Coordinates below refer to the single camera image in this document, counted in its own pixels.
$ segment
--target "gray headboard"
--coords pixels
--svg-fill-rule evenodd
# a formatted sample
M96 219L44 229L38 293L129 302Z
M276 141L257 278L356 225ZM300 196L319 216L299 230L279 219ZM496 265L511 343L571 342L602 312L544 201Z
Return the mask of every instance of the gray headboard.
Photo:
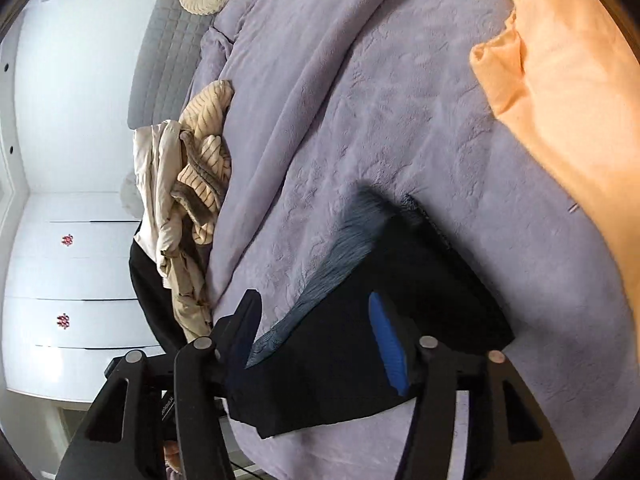
M129 128L178 120L214 18L191 14L178 0L156 1L131 85Z

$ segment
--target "white dresser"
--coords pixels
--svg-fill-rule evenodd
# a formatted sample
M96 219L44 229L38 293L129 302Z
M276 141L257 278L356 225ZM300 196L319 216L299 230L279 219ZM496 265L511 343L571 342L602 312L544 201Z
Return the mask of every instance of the white dresser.
M117 193L30 197L2 309L9 390L92 402L112 358L162 353L129 276L137 225Z

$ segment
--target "lavender blanket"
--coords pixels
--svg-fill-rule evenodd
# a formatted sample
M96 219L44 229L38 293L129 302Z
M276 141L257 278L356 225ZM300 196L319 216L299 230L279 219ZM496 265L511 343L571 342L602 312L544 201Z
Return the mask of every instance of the lavender blanket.
M331 245L353 184L415 196L494 291L507 349L578 480L594 477L640 405L631 314L600 234L492 117L468 64L508 0L231 0L224 137L233 172L208 282L215 316L262 294L258 336L292 307ZM227 50L220 47L220 52ZM280 479L394 477L412 402L260 440Z

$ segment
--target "orange fabric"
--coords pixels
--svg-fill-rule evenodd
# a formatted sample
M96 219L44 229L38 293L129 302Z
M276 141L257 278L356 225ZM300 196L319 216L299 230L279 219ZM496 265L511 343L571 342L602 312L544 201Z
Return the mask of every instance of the orange fabric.
M599 0L513 2L471 67L495 116L604 236L640 333L640 65Z

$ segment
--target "white wardrobe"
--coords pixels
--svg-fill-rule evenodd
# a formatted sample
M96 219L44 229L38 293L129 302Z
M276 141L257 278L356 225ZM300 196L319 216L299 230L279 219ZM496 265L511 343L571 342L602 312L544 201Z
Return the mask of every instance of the white wardrobe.
M112 358L132 348L162 353L129 276L137 226L118 193L29 198L2 311L9 390L92 402Z

